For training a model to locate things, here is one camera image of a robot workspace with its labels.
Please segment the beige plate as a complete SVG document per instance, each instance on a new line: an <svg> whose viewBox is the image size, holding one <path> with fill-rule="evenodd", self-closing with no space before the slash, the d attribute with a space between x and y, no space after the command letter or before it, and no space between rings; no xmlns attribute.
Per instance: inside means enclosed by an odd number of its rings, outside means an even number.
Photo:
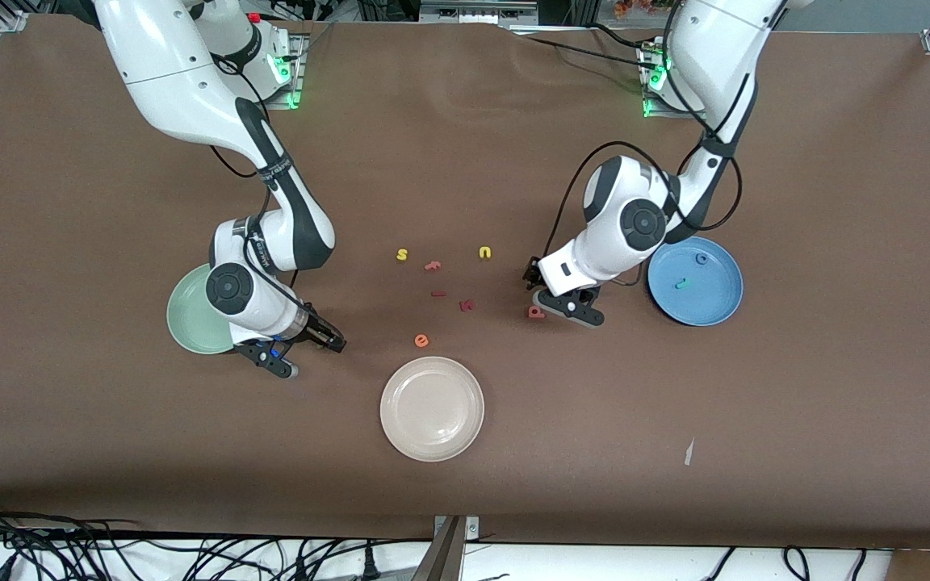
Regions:
<svg viewBox="0 0 930 581"><path fill-rule="evenodd" d="M379 416L392 448L413 460L440 462L461 455L479 436L486 401L465 365L419 357L385 383Z"/></svg>

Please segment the blue plate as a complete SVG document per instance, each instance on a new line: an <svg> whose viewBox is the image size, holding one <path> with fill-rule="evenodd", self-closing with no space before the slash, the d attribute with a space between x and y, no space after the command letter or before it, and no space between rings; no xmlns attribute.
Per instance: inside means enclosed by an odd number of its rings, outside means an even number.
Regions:
<svg viewBox="0 0 930 581"><path fill-rule="evenodd" d="M708 265L698 265L695 254L707 253ZM677 290L682 278L690 286ZM744 277L724 247L702 236L662 245L647 269L648 288L656 306L680 324L716 326L730 319L744 298Z"/></svg>

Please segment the green plate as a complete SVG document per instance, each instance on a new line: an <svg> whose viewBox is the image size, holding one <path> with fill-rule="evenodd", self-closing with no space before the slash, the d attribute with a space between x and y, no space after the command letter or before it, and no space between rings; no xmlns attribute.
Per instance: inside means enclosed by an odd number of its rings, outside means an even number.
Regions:
<svg viewBox="0 0 930 581"><path fill-rule="evenodd" d="M166 320L174 342L196 354L222 354L233 349L228 321L207 300L211 267L200 265L186 274L171 291Z"/></svg>

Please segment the brown table cover sheet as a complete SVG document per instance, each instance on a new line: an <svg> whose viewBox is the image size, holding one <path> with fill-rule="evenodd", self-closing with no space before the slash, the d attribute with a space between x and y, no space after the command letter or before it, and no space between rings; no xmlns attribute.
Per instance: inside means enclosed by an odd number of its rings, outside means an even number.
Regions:
<svg viewBox="0 0 930 581"><path fill-rule="evenodd" d="M0 510L930 549L930 56L916 36L778 32L757 77L742 203L709 232L743 273L738 311L680 326L610 284L585 328L528 319L522 281L573 172L610 140L675 169L698 125L645 119L620 64L494 26L339 23L270 120L337 232L296 290L348 345L296 346L283 380L186 352L165 321L262 184L148 125L98 31L32 16L0 43ZM392 373L429 356L486 401L475 441L432 463L379 416Z"/></svg>

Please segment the brown support beam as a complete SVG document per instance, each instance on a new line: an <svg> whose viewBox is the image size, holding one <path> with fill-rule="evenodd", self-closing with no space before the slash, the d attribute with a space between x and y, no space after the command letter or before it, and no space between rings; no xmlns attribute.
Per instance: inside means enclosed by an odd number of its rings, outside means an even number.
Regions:
<svg viewBox="0 0 930 581"><path fill-rule="evenodd" d="M443 517L411 581L461 581L467 517Z"/></svg>

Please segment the grey equipment box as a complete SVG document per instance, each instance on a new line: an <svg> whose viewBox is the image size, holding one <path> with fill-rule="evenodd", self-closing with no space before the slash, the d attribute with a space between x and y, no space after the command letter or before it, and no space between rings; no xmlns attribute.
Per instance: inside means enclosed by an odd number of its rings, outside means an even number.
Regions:
<svg viewBox="0 0 930 581"><path fill-rule="evenodd" d="M420 0L420 23L494 23L502 28L538 26L536 0Z"/></svg>

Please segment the orange artificial flowers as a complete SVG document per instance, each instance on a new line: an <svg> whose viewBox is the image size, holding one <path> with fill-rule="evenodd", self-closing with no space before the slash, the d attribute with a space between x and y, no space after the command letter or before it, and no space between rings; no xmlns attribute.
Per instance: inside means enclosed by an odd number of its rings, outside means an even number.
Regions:
<svg viewBox="0 0 930 581"><path fill-rule="evenodd" d="M616 19L643 18L643 16L665 16L677 0L612 0Z"/></svg>

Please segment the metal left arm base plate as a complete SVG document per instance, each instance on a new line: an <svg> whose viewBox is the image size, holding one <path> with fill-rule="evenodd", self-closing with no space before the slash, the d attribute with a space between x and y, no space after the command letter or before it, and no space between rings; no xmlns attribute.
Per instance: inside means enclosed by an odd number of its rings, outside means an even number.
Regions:
<svg viewBox="0 0 930 581"><path fill-rule="evenodd" d="M641 71L643 115L645 117L691 117L705 120L701 99L683 77L674 73L674 64L664 56L664 36L643 40L635 49L638 62L650 65Z"/></svg>

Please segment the small metal table bracket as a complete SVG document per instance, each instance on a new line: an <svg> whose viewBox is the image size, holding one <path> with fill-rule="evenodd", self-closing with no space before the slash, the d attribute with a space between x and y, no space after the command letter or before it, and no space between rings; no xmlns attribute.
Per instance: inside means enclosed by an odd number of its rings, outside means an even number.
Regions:
<svg viewBox="0 0 930 581"><path fill-rule="evenodd" d="M446 515L436 515L434 518L434 537L439 534L440 529L442 529L443 523L449 519L449 516ZM472 543L473 541L478 541L480 539L480 518L476 515L466 515L462 516L465 527L465 540L467 543Z"/></svg>

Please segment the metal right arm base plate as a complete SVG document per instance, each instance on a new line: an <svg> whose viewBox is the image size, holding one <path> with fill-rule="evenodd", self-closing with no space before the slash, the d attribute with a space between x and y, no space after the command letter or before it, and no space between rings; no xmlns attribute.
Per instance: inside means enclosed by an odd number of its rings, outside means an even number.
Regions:
<svg viewBox="0 0 930 581"><path fill-rule="evenodd" d="M295 110L300 105L308 63L310 37L276 30L263 44L262 62L268 69L265 104L270 110Z"/></svg>

